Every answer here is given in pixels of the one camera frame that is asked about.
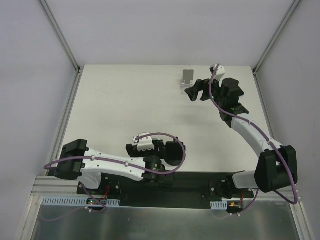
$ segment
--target white wall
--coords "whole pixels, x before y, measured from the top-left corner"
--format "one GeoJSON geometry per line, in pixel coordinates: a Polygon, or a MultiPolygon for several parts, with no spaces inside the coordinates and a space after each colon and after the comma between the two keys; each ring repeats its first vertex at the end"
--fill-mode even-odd
{"type": "Polygon", "coordinates": [[[258,73],[271,128],[293,145],[298,187],[320,239],[320,1],[304,0],[258,73]]]}
{"type": "Polygon", "coordinates": [[[47,0],[85,64],[251,66],[293,0],[47,0]]]}
{"type": "Polygon", "coordinates": [[[36,0],[0,3],[0,235],[15,239],[75,77],[36,0]]]}

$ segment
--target white table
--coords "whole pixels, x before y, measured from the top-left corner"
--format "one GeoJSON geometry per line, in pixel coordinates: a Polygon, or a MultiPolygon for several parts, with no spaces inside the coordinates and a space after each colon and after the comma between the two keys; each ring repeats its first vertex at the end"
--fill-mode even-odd
{"type": "MultiPolygon", "coordinates": [[[[224,78],[240,82],[245,93],[240,98],[242,105],[268,132],[251,68],[224,67],[224,78]]],[[[186,145],[181,172],[255,170],[256,154],[220,119],[212,102],[200,101],[201,95],[191,102],[181,94],[185,69],[194,70],[194,80],[211,77],[209,66],[86,65],[63,144],[85,139],[89,148],[128,156],[125,146],[138,133],[163,132],[179,137],[186,145]]]]}

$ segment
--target metal frame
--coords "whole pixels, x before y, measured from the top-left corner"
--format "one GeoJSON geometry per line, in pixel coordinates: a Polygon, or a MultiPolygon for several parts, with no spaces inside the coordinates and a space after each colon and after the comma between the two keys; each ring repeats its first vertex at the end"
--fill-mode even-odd
{"type": "MultiPolygon", "coordinates": [[[[77,94],[77,90],[79,87],[79,83],[82,76],[83,67],[80,67],[77,63],[77,60],[75,59],[69,44],[66,41],[66,38],[64,37],[55,17],[52,13],[48,3],[46,0],[38,0],[44,14],[47,17],[48,22],[50,23],[52,30],[54,31],[57,40],[60,42],[61,47],[63,48],[65,54],[67,55],[69,61],[71,62],[74,70],[76,71],[76,76],[73,81],[72,89],[69,93],[69,98],[67,100],[67,104],[64,108],[64,113],[62,120],[58,127],[58,132],[56,135],[55,142],[52,146],[50,158],[49,161],[52,159],[56,159],[59,156],[59,151],[61,149],[61,145],[63,142],[63,138],[66,132],[66,128],[68,125],[68,121],[70,118],[70,114],[72,111],[72,107],[75,101],[75,97],[77,94]]],[[[268,111],[266,109],[264,98],[261,92],[261,89],[259,87],[259,83],[257,81],[256,75],[261,66],[264,64],[266,58],[274,48],[275,44],[277,43],[277,40],[279,39],[280,35],[286,28],[288,22],[292,18],[293,14],[298,9],[300,3],[302,0],[294,0],[289,7],[288,11],[286,12],[284,18],[282,19],[281,23],[279,24],[278,28],[276,29],[275,33],[273,34],[270,42],[268,43],[266,49],[264,50],[261,58],[259,59],[256,67],[253,70],[253,75],[255,79],[255,83],[257,86],[258,94],[262,103],[263,112],[267,121],[268,129],[270,132],[270,135],[273,137],[272,128],[270,125],[269,117],[268,117],[268,111]]],[[[20,229],[18,231],[17,239],[20,240],[29,240],[32,237],[33,231],[37,230],[36,226],[36,220],[38,217],[39,209],[41,206],[41,202],[43,200],[43,196],[79,196],[77,195],[77,186],[78,181],[66,181],[61,180],[55,177],[49,177],[49,176],[38,176],[35,180],[28,204],[27,209],[25,211],[25,214],[22,218],[22,222],[20,225],[20,229]]],[[[281,191],[286,197],[293,198],[291,188],[284,189],[281,191]]],[[[283,201],[282,198],[280,198],[277,194],[272,193],[263,193],[260,192],[259,196],[257,198],[257,201],[283,201]]],[[[291,205],[291,210],[293,214],[293,218],[298,230],[299,237],[301,239],[315,239],[312,230],[310,228],[310,224],[308,222],[305,208],[303,206],[303,203],[301,202],[301,199],[299,198],[299,203],[297,205],[291,205]]]]}

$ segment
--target table surface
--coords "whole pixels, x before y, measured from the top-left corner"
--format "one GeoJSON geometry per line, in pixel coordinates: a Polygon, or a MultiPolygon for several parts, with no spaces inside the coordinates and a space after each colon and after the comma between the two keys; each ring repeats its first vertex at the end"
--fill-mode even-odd
{"type": "MultiPolygon", "coordinates": [[[[245,93],[240,102],[268,133],[251,68],[224,67],[224,78],[239,80],[245,93]]],[[[258,157],[221,120],[212,102],[191,102],[181,94],[183,70],[194,70],[194,80],[211,77],[209,66],[86,65],[63,144],[85,139],[89,148],[126,157],[125,146],[134,136],[162,132],[179,137],[186,145],[180,172],[255,170],[258,157]]]]}

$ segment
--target aluminum frame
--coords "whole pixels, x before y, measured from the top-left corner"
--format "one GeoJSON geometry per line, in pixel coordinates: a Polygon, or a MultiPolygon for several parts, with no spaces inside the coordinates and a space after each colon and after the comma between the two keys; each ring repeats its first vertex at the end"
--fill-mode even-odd
{"type": "MultiPolygon", "coordinates": [[[[68,125],[68,121],[70,118],[70,114],[72,111],[72,107],[76,98],[77,90],[80,84],[81,76],[83,67],[80,67],[77,63],[77,60],[75,59],[70,46],[65,39],[55,17],[52,13],[48,3],[46,0],[38,0],[42,10],[44,11],[44,14],[47,17],[48,22],[50,23],[52,30],[54,31],[57,40],[60,42],[61,47],[63,48],[65,54],[67,55],[69,61],[71,62],[72,66],[74,67],[76,71],[76,76],[73,81],[72,89],[69,93],[69,98],[67,100],[67,104],[64,108],[64,113],[62,120],[58,127],[58,132],[56,139],[54,141],[54,144],[51,149],[50,158],[49,161],[52,159],[56,159],[59,156],[59,151],[63,142],[63,137],[66,132],[66,128],[68,125]]],[[[272,36],[270,42],[268,43],[266,49],[264,50],[263,54],[261,55],[256,67],[253,70],[253,75],[256,76],[257,72],[261,68],[261,66],[264,64],[265,59],[268,57],[270,52],[272,51],[273,47],[277,43],[277,40],[279,39],[280,35],[282,34],[283,30],[286,28],[288,22],[290,21],[293,14],[298,9],[300,3],[302,0],[294,0],[289,7],[287,13],[283,17],[281,23],[279,24],[278,28],[276,29],[274,35],[272,36]]],[[[257,81],[257,78],[255,77],[255,82],[257,85],[257,90],[260,96],[260,100],[262,103],[262,108],[265,114],[265,118],[267,120],[268,128],[270,131],[270,135],[273,137],[272,129],[270,126],[269,118],[268,118],[268,112],[266,110],[266,106],[264,103],[263,96],[261,94],[261,90],[259,87],[259,83],[257,81]]],[[[27,204],[27,209],[24,213],[24,216],[22,218],[22,222],[18,231],[17,239],[20,240],[29,240],[32,237],[32,234],[34,230],[37,229],[36,226],[36,220],[39,213],[39,209],[41,206],[41,202],[43,200],[43,196],[79,196],[77,195],[77,186],[78,181],[65,181],[61,180],[55,177],[49,177],[49,176],[38,176],[35,180],[32,192],[30,194],[30,198],[27,204]]],[[[282,190],[281,192],[289,198],[292,198],[293,195],[289,190],[282,190]]],[[[282,198],[280,198],[277,194],[265,194],[260,193],[257,201],[283,201],[282,198]]],[[[308,239],[315,239],[315,236],[313,235],[313,232],[310,228],[309,221],[306,216],[305,208],[303,206],[303,203],[301,202],[301,199],[299,198],[299,203],[297,205],[291,205],[291,210],[293,214],[293,218],[298,230],[298,234],[300,239],[308,240],[308,239]]]]}

